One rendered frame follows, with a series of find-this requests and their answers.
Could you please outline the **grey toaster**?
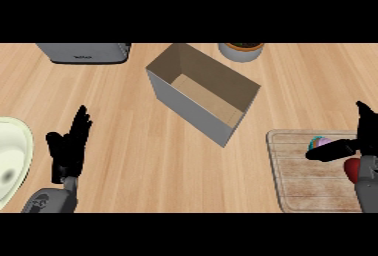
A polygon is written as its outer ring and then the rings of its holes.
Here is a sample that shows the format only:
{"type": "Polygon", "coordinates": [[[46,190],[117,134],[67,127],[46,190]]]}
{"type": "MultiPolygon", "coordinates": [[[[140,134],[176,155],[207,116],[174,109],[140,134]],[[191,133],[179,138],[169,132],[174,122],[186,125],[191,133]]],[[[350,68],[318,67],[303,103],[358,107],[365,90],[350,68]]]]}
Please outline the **grey toaster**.
{"type": "Polygon", "coordinates": [[[39,43],[56,64],[118,64],[129,59],[130,43],[39,43]]]}

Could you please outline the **pale cream sink basin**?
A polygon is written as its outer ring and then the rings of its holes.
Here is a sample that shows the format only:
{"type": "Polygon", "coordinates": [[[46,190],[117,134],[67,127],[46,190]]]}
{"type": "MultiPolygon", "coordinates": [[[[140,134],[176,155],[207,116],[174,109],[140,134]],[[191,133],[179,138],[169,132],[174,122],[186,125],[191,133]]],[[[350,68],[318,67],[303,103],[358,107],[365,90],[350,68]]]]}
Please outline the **pale cream sink basin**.
{"type": "Polygon", "coordinates": [[[34,138],[28,125],[0,117],[0,210],[9,203],[28,175],[34,138]]]}

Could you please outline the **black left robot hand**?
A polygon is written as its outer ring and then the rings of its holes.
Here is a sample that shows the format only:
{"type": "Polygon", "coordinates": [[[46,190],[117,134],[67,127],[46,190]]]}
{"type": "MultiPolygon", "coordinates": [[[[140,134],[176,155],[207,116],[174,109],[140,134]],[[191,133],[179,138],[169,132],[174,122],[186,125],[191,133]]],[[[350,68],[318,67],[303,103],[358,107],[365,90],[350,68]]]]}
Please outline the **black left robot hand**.
{"type": "Polygon", "coordinates": [[[81,175],[86,143],[92,127],[90,115],[87,108],[80,106],[70,132],[61,135],[58,132],[46,134],[52,162],[52,182],[62,184],[67,177],[81,175]]]}

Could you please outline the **pink frosted cupcake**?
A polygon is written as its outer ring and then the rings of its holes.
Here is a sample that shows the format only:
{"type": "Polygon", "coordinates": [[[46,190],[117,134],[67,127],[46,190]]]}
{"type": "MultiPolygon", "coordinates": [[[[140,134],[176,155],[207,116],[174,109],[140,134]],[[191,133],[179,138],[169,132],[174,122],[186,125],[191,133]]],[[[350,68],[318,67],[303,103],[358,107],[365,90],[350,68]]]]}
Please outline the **pink frosted cupcake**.
{"type": "Polygon", "coordinates": [[[324,136],[315,136],[313,139],[310,140],[310,144],[307,149],[312,150],[324,145],[327,145],[328,143],[331,143],[332,140],[324,136]]]}

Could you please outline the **open cardboard box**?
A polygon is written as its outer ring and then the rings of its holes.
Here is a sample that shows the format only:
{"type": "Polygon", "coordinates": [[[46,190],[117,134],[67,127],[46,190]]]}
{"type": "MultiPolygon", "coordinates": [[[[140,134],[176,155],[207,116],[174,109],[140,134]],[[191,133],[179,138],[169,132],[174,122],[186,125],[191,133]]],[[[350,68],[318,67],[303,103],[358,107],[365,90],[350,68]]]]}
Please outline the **open cardboard box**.
{"type": "Polygon", "coordinates": [[[146,73],[157,99],[225,147],[260,85],[186,43],[173,43],[146,73]]]}

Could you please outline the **pale wooden cutting board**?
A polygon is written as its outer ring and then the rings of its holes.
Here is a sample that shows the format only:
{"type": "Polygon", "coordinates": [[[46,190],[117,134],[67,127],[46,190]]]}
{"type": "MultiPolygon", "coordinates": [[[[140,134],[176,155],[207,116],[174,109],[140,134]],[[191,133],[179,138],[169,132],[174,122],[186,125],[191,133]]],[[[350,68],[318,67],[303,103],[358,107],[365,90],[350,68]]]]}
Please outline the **pale wooden cutting board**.
{"type": "Polygon", "coordinates": [[[272,130],[266,135],[272,174],[281,210],[285,213],[360,213],[344,170],[344,160],[306,158],[312,139],[355,139],[350,130],[272,130]]]}

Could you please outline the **grey plant pot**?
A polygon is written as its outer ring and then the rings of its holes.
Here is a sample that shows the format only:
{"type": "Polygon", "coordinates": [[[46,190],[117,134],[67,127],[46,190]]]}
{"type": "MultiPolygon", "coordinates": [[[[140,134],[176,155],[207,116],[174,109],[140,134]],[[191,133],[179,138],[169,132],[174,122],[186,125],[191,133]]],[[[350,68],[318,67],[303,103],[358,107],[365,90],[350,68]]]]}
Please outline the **grey plant pot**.
{"type": "Polygon", "coordinates": [[[265,44],[260,43],[257,46],[244,48],[231,43],[220,43],[219,50],[223,56],[235,62],[250,62],[257,59],[263,52],[265,44]]]}

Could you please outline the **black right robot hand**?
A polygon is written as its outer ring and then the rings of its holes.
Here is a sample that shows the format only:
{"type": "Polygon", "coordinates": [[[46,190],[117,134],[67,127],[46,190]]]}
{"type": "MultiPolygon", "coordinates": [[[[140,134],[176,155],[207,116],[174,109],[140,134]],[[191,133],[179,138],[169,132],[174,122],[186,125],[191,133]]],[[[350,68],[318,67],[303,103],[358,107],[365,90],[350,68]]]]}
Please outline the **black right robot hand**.
{"type": "Polygon", "coordinates": [[[310,149],[306,153],[309,160],[329,162],[353,156],[356,151],[360,155],[378,157],[378,113],[362,102],[356,102],[359,108],[358,135],[355,139],[340,139],[310,149]]]}

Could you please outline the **red apple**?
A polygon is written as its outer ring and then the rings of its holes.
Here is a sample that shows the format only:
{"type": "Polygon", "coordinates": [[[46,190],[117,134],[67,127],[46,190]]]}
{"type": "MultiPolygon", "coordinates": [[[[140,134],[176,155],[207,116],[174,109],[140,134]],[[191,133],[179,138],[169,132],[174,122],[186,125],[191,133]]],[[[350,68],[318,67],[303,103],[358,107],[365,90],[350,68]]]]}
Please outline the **red apple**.
{"type": "Polygon", "coordinates": [[[360,159],[359,158],[350,158],[344,161],[344,172],[346,172],[347,178],[353,184],[358,183],[359,168],[360,168],[360,159]]]}

